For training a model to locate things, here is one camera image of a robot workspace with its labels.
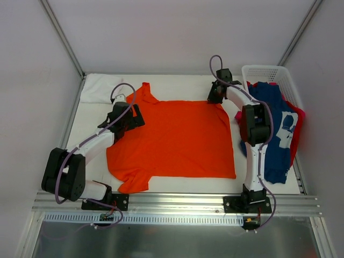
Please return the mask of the orange t shirt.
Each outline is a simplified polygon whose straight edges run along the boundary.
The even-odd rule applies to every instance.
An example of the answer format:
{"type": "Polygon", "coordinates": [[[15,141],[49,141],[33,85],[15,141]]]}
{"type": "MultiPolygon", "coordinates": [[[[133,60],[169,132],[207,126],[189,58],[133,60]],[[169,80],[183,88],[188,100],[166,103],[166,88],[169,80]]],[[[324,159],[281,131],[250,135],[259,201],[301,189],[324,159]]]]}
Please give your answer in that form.
{"type": "Polygon", "coordinates": [[[145,124],[106,151],[119,192],[146,191],[152,177],[236,178],[230,119],[221,105],[160,101],[147,82],[127,101],[138,104],[145,124]]]}

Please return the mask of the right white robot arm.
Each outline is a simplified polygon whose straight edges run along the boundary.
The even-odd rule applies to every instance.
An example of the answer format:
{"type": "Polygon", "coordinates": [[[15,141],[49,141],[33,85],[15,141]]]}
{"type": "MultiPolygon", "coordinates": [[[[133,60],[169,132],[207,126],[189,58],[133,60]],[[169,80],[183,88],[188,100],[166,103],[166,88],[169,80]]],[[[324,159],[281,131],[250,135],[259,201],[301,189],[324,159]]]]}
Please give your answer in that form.
{"type": "Polygon", "coordinates": [[[242,193],[229,201],[228,206],[242,213],[269,207],[264,184],[265,155],[274,129],[269,106],[250,95],[240,83],[231,81],[232,74],[228,68],[211,73],[216,80],[212,82],[207,101],[221,104],[228,99],[241,110],[239,131],[246,145],[247,172],[242,193]]]}

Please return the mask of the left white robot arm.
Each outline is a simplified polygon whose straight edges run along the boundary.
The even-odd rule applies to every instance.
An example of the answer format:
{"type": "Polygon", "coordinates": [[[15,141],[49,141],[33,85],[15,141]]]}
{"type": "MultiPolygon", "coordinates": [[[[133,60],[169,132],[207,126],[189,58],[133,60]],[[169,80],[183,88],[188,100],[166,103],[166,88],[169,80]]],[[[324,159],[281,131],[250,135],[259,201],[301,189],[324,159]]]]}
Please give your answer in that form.
{"type": "Polygon", "coordinates": [[[57,147],[50,152],[41,188],[54,194],[59,204],[66,200],[93,199],[99,209],[108,209],[112,205],[111,187],[87,180],[86,166],[100,152],[116,144],[125,132],[144,124],[138,104],[115,102],[91,136],[69,149],[57,147]]]}

